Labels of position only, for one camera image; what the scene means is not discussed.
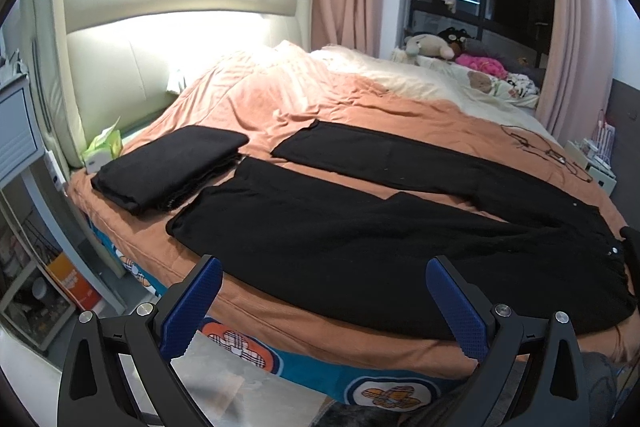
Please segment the orange box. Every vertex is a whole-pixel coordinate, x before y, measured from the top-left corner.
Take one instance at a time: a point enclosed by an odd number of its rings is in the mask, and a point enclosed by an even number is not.
[[[78,273],[76,267],[71,264],[64,253],[49,263],[47,271],[83,311],[92,309],[100,302],[98,292]]]

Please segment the power outlet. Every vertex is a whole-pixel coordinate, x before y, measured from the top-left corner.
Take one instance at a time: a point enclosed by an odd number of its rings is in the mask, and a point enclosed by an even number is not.
[[[64,192],[66,188],[65,175],[62,173],[62,169],[51,151],[47,151],[44,155],[44,163],[47,166],[47,171],[49,171],[53,184],[56,186],[56,190]]]

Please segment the white container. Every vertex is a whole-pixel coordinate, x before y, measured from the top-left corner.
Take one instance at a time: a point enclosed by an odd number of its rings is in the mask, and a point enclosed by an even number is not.
[[[53,306],[56,305],[56,292],[49,287],[44,277],[37,277],[37,279],[33,281],[31,293],[47,308],[53,308]]]

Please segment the bed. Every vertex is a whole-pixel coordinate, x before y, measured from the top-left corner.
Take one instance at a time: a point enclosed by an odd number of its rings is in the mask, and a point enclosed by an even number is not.
[[[529,116],[533,116],[540,99],[540,90],[525,74],[507,73],[505,78],[497,78],[492,74],[480,73],[458,64],[437,57],[408,57],[406,52],[396,48],[391,60],[401,64],[414,64],[421,68],[436,71],[452,82],[468,86],[490,96],[498,98],[514,107],[518,107]]]
[[[32,86],[38,117],[49,131],[47,147],[69,172],[81,167],[79,153],[87,141],[120,118],[128,138],[124,153],[187,124],[204,124],[244,132],[250,138],[241,149],[245,155],[381,198],[396,192],[271,156],[279,142],[319,118],[503,163],[597,206],[612,230],[624,225],[599,187],[558,163],[532,160],[519,148],[506,129],[517,128],[562,154],[540,123],[518,108],[426,68],[339,47],[308,54],[310,0],[22,2],[23,13],[36,13],[25,30],[30,71],[42,74],[38,64],[46,59],[54,71]],[[234,25],[242,32],[228,32]],[[172,62],[175,49],[182,51]],[[187,82],[177,99],[168,94],[170,73],[195,71],[194,62],[207,73]],[[70,176],[68,195],[100,240],[159,293],[197,262],[164,232],[175,212],[131,216],[93,191],[82,170]],[[450,196],[420,197],[475,211]],[[453,342],[354,327],[295,308],[229,275],[201,330],[258,367],[345,403],[375,405],[376,393],[399,389],[405,400],[387,408],[405,412],[459,385],[476,366]],[[624,362],[638,350],[639,339],[636,310],[616,327],[584,336],[580,345]]]

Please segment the gray wall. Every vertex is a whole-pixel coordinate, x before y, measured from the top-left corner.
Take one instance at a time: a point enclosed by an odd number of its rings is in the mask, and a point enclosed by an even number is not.
[[[613,78],[640,89],[640,18],[628,0],[616,0],[616,20]]]
[[[618,184],[611,200],[626,222],[640,230],[640,90],[613,81],[607,121],[616,128],[611,167]]]

